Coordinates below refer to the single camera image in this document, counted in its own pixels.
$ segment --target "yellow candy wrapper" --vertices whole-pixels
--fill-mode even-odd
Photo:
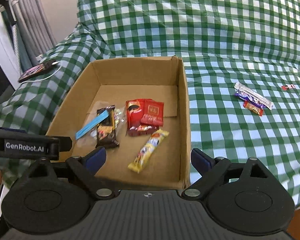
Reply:
[[[147,141],[145,146],[140,150],[137,157],[128,165],[128,169],[139,173],[143,170],[143,168],[148,163],[148,160],[153,153],[153,151],[157,148],[157,146],[163,141],[165,137],[169,135],[169,132],[163,131],[161,129],[155,131],[150,139]]]

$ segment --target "smartphone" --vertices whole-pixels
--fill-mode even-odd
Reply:
[[[55,65],[55,64],[53,64],[55,62],[56,62],[55,59],[50,59],[46,62],[40,63],[37,66],[29,68],[28,70],[24,71],[24,73],[18,79],[18,82],[21,83],[21,82],[26,81],[30,78],[48,73],[53,68],[53,66]]]

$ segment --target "silver bolt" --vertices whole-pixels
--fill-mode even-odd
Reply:
[[[101,188],[97,190],[97,195],[100,197],[109,197],[112,194],[112,191],[108,188]]]
[[[200,195],[200,191],[195,188],[186,189],[185,195],[188,197],[197,197]]]

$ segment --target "gray curtain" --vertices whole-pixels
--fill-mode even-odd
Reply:
[[[36,57],[51,49],[56,41],[47,23],[40,0],[15,0],[12,8],[20,34],[21,64],[26,70],[37,65]]]

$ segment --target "green and white checkered cloth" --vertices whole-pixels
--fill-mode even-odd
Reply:
[[[45,54],[63,68],[0,105],[0,126],[45,134],[92,60],[177,55],[192,147],[233,162],[259,158],[300,206],[300,0],[78,0],[78,8],[74,32]],[[244,109],[233,96],[237,81],[269,98],[272,111]],[[287,84],[296,89],[282,90]],[[8,183],[25,166],[3,164]]]

